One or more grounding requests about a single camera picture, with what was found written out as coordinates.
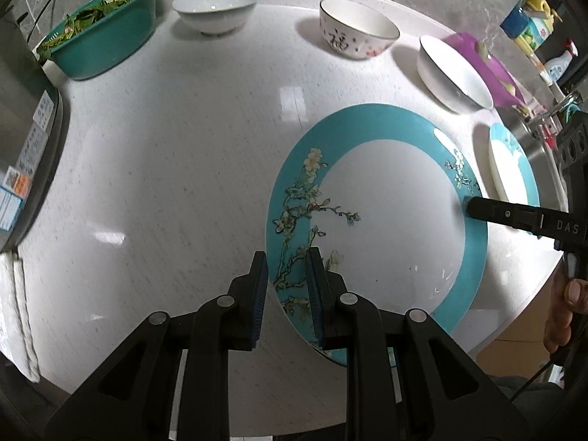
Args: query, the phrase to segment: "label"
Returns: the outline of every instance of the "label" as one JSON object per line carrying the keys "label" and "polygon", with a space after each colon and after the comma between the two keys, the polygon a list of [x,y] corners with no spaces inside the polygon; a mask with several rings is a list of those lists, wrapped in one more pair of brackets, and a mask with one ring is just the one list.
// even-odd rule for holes
{"label": "label", "polygon": [[10,232],[17,221],[22,199],[0,187],[0,230]]}
{"label": "label", "polygon": [[33,123],[29,135],[21,150],[21,155],[18,156],[17,171],[22,172],[28,177],[33,177],[36,168],[39,165],[40,158],[43,156],[43,151],[47,145],[49,137],[36,123]]}
{"label": "label", "polygon": [[37,104],[35,114],[33,114],[33,121],[45,132],[47,131],[47,126],[49,126],[53,107],[54,103],[49,97],[49,94],[47,94],[47,91],[43,91],[39,104]]}
{"label": "label", "polygon": [[520,34],[520,37],[528,44],[532,51],[535,51],[550,34],[549,28],[542,19],[529,18],[527,28]]}
{"label": "label", "polygon": [[4,177],[2,187],[8,189],[20,198],[26,198],[31,189],[31,178],[26,177],[24,174],[10,166]]}

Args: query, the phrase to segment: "finger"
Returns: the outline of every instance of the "finger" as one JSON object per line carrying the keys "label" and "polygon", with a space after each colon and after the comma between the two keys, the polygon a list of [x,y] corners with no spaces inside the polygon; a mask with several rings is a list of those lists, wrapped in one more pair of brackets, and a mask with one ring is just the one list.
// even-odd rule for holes
{"label": "finger", "polygon": [[569,281],[564,300],[574,312],[588,313],[588,283],[577,279]]}
{"label": "finger", "polygon": [[573,315],[571,308],[563,300],[552,302],[552,305],[549,307],[548,318],[557,328],[569,327]]}
{"label": "finger", "polygon": [[571,328],[559,328],[552,324],[550,320],[546,323],[546,338],[553,343],[556,343],[558,346],[565,346],[569,343],[571,338]]}
{"label": "finger", "polygon": [[543,334],[543,345],[545,346],[545,349],[549,353],[555,353],[558,349],[557,343],[551,339],[548,322],[545,323],[545,332]]}
{"label": "finger", "polygon": [[563,263],[560,263],[553,271],[553,285],[552,285],[552,301],[562,300],[563,294],[566,290],[568,278],[565,274]]}

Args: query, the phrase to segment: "plate with floral pattern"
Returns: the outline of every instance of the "plate with floral pattern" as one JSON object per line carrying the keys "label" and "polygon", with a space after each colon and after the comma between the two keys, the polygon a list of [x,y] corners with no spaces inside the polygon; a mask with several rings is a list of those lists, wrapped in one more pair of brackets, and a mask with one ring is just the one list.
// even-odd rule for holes
{"label": "plate with floral pattern", "polygon": [[[391,312],[426,310],[451,333],[486,265],[487,224],[465,216],[472,196],[461,151],[416,113],[360,104],[317,123],[284,161],[266,224],[270,279],[296,330],[318,349],[304,273],[315,245],[349,291]],[[345,350],[324,354],[346,362]]]}

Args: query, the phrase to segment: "yellow bottle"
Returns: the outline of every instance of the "yellow bottle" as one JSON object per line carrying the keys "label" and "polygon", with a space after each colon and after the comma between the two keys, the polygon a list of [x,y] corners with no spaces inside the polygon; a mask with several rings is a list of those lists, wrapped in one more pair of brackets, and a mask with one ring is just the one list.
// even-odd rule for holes
{"label": "yellow bottle", "polygon": [[545,0],[526,0],[523,9],[525,14],[530,14],[527,15],[528,23],[524,31],[513,41],[524,54],[531,56],[553,33],[555,18],[559,21],[562,19]]}

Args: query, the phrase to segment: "white dish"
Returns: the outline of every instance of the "white dish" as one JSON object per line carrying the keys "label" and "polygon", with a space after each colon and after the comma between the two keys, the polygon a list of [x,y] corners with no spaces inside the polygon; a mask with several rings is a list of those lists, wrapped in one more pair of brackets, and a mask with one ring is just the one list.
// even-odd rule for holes
{"label": "white dish", "polygon": [[379,11],[349,0],[321,0],[320,32],[331,48],[352,59],[382,54],[401,36]]}
{"label": "white dish", "polygon": [[492,109],[494,101],[473,66],[447,43],[420,38],[419,75],[439,101],[458,114]]}
{"label": "white dish", "polygon": [[258,0],[174,0],[173,9],[205,35],[222,35],[243,26]]}
{"label": "white dish", "polygon": [[472,196],[481,191],[463,153],[416,113],[359,104],[315,124],[284,161],[268,208],[269,278],[294,326],[312,341],[293,297],[305,296],[313,245],[349,291],[396,313],[421,308],[450,333],[486,264],[486,223],[464,214]]}
{"label": "white dish", "polygon": [[489,162],[501,200],[539,207],[539,191],[531,164],[516,137],[501,123],[490,128]]}

